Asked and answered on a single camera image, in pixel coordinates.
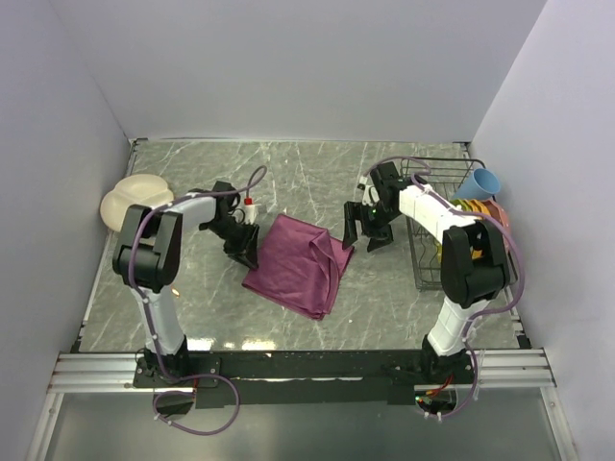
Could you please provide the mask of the purple cloth napkin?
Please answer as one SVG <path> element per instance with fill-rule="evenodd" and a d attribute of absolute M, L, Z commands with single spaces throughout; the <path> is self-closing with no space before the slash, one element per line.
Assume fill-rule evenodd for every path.
<path fill-rule="evenodd" d="M 242 286 L 312 320 L 321 321 L 335 303 L 354 248 L 325 228 L 280 214 L 258 249 L 258 268 Z"/>

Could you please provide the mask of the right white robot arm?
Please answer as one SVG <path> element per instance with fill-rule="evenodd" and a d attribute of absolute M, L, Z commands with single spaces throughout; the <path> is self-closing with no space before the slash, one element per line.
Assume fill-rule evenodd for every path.
<path fill-rule="evenodd" d="M 502 225 L 483 213 L 465 211 L 429 185 L 420 174 L 404 177 L 394 161 L 382 161 L 360 177 L 363 196 L 344 205 L 343 248 L 360 236 L 374 252 L 393 243 L 392 222 L 400 216 L 417 223 L 440 248 L 443 304 L 420 353 L 419 370 L 434 383 L 468 363 L 469 329 L 510 283 Z"/>

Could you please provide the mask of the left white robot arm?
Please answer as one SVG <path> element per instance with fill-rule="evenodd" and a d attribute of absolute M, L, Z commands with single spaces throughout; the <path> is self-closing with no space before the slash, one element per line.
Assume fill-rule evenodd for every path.
<path fill-rule="evenodd" d="M 212 191 L 194 189 L 158 207 L 130 206 L 116 244 L 112 269 L 131 289 L 145 330 L 142 368 L 166 384 L 183 384 L 191 374 L 187 339 L 180 326 L 171 285 L 181 265 L 185 231 L 211 231 L 231 260 L 258 268 L 259 226 L 234 212 L 241 190 L 218 181 Z"/>

